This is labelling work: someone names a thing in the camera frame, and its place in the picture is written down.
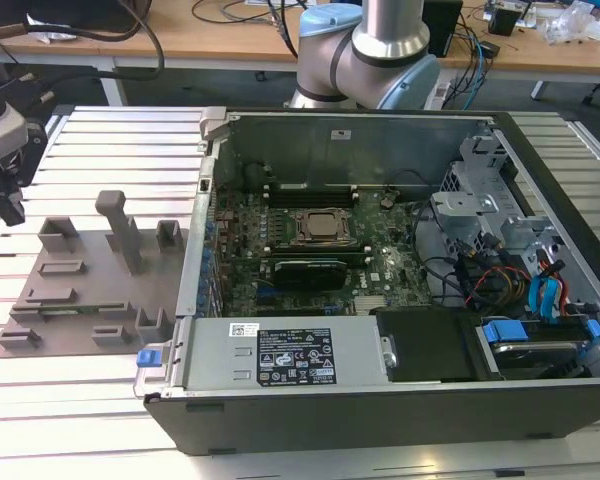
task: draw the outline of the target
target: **blue latch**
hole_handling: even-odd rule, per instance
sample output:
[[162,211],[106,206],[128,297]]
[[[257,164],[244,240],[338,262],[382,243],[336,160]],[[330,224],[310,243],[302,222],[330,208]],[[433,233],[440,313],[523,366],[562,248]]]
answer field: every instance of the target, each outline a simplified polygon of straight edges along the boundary
[[152,368],[162,366],[162,352],[160,350],[140,350],[136,358],[139,368]]
[[520,320],[492,320],[482,330],[489,343],[529,340]]
[[593,338],[600,337],[600,324],[597,320],[587,320],[587,328]]
[[[542,301],[538,306],[538,296],[540,294],[540,287],[545,284],[544,293],[542,294]],[[536,313],[540,310],[540,316],[546,318],[550,324],[558,323],[558,320],[553,316],[553,304],[556,300],[556,294],[560,284],[555,278],[544,277],[542,275],[536,275],[531,279],[531,285],[529,285],[529,308],[531,313]]]

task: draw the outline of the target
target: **warning label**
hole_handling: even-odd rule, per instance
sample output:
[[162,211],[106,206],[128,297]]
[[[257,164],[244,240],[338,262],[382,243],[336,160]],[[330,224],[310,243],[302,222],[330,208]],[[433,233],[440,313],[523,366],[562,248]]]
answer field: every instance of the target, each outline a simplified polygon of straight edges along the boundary
[[259,330],[257,379],[263,387],[336,383],[331,330]]

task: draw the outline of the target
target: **table leg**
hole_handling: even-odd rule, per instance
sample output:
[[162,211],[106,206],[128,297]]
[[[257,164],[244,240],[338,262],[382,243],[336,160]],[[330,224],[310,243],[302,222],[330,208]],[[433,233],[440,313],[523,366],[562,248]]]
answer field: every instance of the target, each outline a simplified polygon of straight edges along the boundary
[[531,92],[531,98],[534,100],[542,99],[542,95],[544,95],[544,91],[547,89],[547,86],[549,86],[549,82],[542,80],[536,82],[536,86],[533,87],[533,91]]
[[442,110],[442,104],[444,103],[445,98],[447,98],[449,88],[455,81],[456,76],[457,72],[454,69],[445,68],[440,71],[438,81],[431,89],[431,93],[424,104],[425,110]]
[[[96,66],[100,72],[116,72],[117,68],[113,58],[103,57],[102,61]],[[103,78],[101,80],[102,88],[107,96],[107,101],[112,107],[121,107],[128,105],[127,94],[124,91],[122,80],[114,80],[109,78]]]

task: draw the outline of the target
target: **black cable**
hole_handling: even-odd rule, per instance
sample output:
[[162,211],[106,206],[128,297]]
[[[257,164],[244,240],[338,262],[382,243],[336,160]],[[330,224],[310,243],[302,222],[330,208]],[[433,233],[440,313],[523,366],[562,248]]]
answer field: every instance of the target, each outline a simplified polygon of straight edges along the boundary
[[[42,85],[44,85],[44,87],[46,87],[48,90],[50,90],[55,85],[57,85],[61,82],[65,82],[67,80],[74,80],[76,78],[98,78],[98,79],[115,79],[115,80],[150,81],[150,80],[155,80],[162,74],[162,72],[164,71],[164,51],[162,50],[162,45],[160,45],[160,41],[158,40],[158,37],[153,32],[151,27],[149,27],[149,25],[147,25],[145,20],[140,15],[138,15],[133,10],[133,8],[131,8],[129,5],[127,5],[127,3],[124,0],[116,0],[116,1],[129,13],[129,15],[131,15],[133,18],[135,18],[139,28],[142,28],[145,32],[147,32],[147,35],[149,36],[151,43],[153,43],[153,46],[156,49],[156,55],[158,56],[158,66],[148,74],[131,74],[131,73],[114,73],[114,72],[67,73],[67,74],[62,74],[55,78],[52,78],[51,80],[42,80],[41,83],[42,83]],[[129,30],[129,32],[122,34],[120,36],[127,36],[127,35],[129,35],[129,33],[132,30]]]
[[233,13],[231,13],[229,11],[230,7],[233,7],[234,5],[243,5],[244,4],[244,0],[237,0],[235,2],[231,2],[228,3],[226,5],[223,5],[220,8],[220,13],[222,13],[222,15],[229,20],[231,23],[235,22],[235,23],[253,23],[253,24],[263,24],[263,25],[273,25],[273,22],[267,18],[264,17],[259,17],[259,18],[245,18],[245,17],[239,17],[237,15],[234,15]]
[[129,40],[136,33],[140,31],[140,28],[146,30],[146,24],[143,25],[144,19],[147,17],[153,0],[147,0],[144,10],[140,15],[127,4],[124,0],[116,0],[118,4],[123,7],[129,14],[131,14],[136,23],[131,29],[119,35],[102,35],[100,33],[90,32],[89,30],[81,30],[72,27],[63,27],[61,25],[25,25],[27,32],[29,33],[63,33],[66,35],[75,35],[77,37],[90,38],[91,40],[98,40],[100,42],[124,42]]
[[[259,13],[258,15],[252,15],[251,17],[236,17],[235,15],[230,14],[231,17],[234,17],[234,19],[232,19],[232,20],[215,20],[213,18],[203,17],[198,12],[196,12],[196,9],[200,6],[200,4],[202,4],[205,1],[206,0],[197,0],[196,3],[193,4],[193,7],[191,7],[191,15],[193,15],[195,18],[197,18],[201,22],[205,22],[205,23],[213,23],[216,25],[235,25],[237,23],[248,23],[251,20],[261,19],[262,17],[266,17],[267,15],[270,14],[270,12],[264,12],[264,13]],[[232,5],[237,5],[239,3],[244,3],[244,2],[237,1],[237,2],[230,3],[230,4],[222,7],[222,10],[226,10],[227,8],[231,7]],[[303,2],[301,2],[300,0],[296,0],[296,3],[300,4],[306,10],[307,6]]]
[[11,52],[9,50],[7,50],[7,47],[5,47],[2,42],[0,42],[0,49],[4,52],[4,54],[9,57],[11,59],[11,61],[18,65],[19,67],[21,67],[22,65],[20,64],[20,62],[18,61],[18,59],[16,57],[14,57]]
[[[422,268],[424,268],[427,271],[427,273],[429,273],[433,277],[440,280],[443,284],[448,285],[449,287],[453,288],[454,290],[456,290],[456,291],[460,292],[462,295],[464,295],[464,290],[459,284],[450,281],[448,278],[446,278],[443,275],[440,275],[438,272],[436,272],[435,270],[430,268],[426,263],[424,263],[422,261],[422,258],[420,258],[420,254],[418,253],[418,249],[416,248],[416,231],[418,229],[418,224],[420,223],[420,218],[422,217],[424,211],[427,209],[428,206],[429,206],[428,201],[423,202],[422,207],[420,208],[420,210],[418,210],[415,221],[413,222],[413,225],[411,226],[411,250],[412,250],[413,258],[416,261],[416,263],[418,263]],[[487,305],[495,305],[495,303],[492,302],[491,300],[487,300],[486,298],[483,298],[482,296],[478,295],[478,293],[475,291],[475,289],[473,289],[473,291],[470,292],[470,294],[471,294],[472,298],[479,300],[482,303],[485,303]]]
[[[469,48],[469,52],[471,57],[469,58],[469,64],[467,65],[467,68],[465,69],[464,73],[462,74],[462,77],[459,80],[456,80],[456,83],[453,87],[452,92],[449,94],[449,96],[445,99],[445,101],[443,102],[442,106],[443,108],[449,103],[452,102],[453,100],[455,100],[458,95],[465,93],[466,91],[468,91],[468,89],[471,86],[471,82],[473,81],[473,78],[475,77],[475,74],[478,70],[478,55],[476,53],[476,45],[474,45],[473,43],[473,38],[475,38],[475,32],[473,31],[473,29],[471,29],[468,25],[467,25],[467,21],[464,18],[464,15],[462,14],[462,12],[460,12],[460,19],[462,21],[462,23],[458,22],[457,25],[462,27],[465,31],[465,37],[463,37],[464,42],[467,44],[467,47]],[[466,85],[464,87],[464,89],[462,91],[460,91],[460,86],[462,85],[462,82],[466,79],[469,70],[471,70],[471,67],[473,66],[473,70],[471,72],[471,77],[469,78],[469,80],[467,80]]]
[[287,45],[287,48],[291,52],[291,55],[298,58],[298,52],[293,46],[293,42],[291,41],[291,36],[289,35],[289,27],[287,26],[287,17],[285,15],[285,0],[280,0],[280,23],[282,23],[282,28],[284,29],[284,35],[286,38],[283,38],[284,43]]
[[429,180],[427,180],[426,178],[424,178],[422,175],[420,175],[420,172],[418,172],[417,170],[414,170],[413,168],[401,168],[401,169],[397,170],[396,172],[394,172],[394,174],[391,176],[391,178],[387,179],[384,182],[384,186],[388,187],[390,183],[395,183],[396,177],[400,176],[402,173],[410,173],[414,177],[417,177],[418,180],[420,180],[427,187],[429,187],[429,188],[436,188],[435,185],[433,185],[432,182],[430,182]]

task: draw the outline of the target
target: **wooden desk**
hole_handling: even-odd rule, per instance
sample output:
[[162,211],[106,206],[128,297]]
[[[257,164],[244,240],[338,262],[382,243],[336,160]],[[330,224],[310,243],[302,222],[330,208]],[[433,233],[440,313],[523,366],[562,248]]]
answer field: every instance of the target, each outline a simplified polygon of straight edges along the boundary
[[[224,17],[218,12],[218,5],[226,3],[227,0],[207,0],[197,12],[222,20]],[[516,29],[511,37],[489,35],[486,23],[469,15],[472,7],[483,3],[483,0],[465,0],[463,12],[482,40],[501,47],[490,78],[600,82],[600,42],[550,46],[539,32],[529,29]],[[205,23],[191,15],[192,5],[193,0],[154,0],[149,22],[162,43],[168,68],[295,71],[295,59],[271,26]],[[264,11],[264,8],[243,5],[232,10],[243,16]],[[287,15],[292,38],[297,38],[300,13],[299,8],[293,8]],[[475,17],[481,16],[479,11],[474,13]],[[44,45],[31,37],[18,37],[5,40],[3,44],[23,63],[88,65],[101,71],[156,64],[155,50],[144,33],[122,43],[77,39]],[[455,39],[447,58],[440,59],[443,79],[452,78],[468,60],[466,46]],[[0,62],[9,61],[0,49]],[[104,80],[103,86],[111,105],[126,103],[121,82]]]

